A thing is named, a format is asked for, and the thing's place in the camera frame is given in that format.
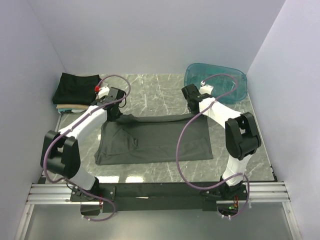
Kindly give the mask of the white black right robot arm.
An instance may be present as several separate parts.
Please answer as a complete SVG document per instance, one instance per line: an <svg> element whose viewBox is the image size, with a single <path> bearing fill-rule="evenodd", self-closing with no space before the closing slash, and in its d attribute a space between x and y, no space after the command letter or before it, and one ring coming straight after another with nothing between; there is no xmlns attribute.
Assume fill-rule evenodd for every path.
<svg viewBox="0 0 320 240"><path fill-rule="evenodd" d="M221 197L230 200L244 189L243 180L247 179L247 164L261 146L262 140L254 115L250 112L241 113L223 105L218 101L218 97L209 94L212 88L210 85L204 85L198 89L194 84L190 84L181 89L188 109L194 116L183 127L178 138L175 161L181 178L188 186L201 191L218 188ZM206 116L224 128L225 146L229 153L226 169L219 182L208 187L200 187L189 182L179 164L180 143L184 133L200 116Z"/></svg>

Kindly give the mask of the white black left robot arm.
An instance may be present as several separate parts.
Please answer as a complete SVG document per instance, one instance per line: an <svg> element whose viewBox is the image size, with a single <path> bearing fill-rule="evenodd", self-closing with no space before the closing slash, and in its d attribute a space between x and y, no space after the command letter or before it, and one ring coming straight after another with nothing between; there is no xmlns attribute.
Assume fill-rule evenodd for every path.
<svg viewBox="0 0 320 240"><path fill-rule="evenodd" d="M107 95L99 98L68 126L60 131L50 130L45 134L40 165L48 177L48 172L62 176L82 190L88 201L102 196L99 180L81 167L79 143L97 126L116 120L122 113L119 104L125 100L125 91L111 87Z"/></svg>

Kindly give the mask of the grey t shirt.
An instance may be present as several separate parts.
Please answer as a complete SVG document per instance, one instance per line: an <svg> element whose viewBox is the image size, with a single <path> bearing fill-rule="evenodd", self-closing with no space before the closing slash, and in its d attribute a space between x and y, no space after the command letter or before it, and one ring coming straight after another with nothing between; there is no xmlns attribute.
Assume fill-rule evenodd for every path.
<svg viewBox="0 0 320 240"><path fill-rule="evenodd" d="M174 162L179 136L193 114L137 117L122 115L101 126L101 140L95 153L100 166ZM208 120L200 116L184 132L179 160L213 158Z"/></svg>

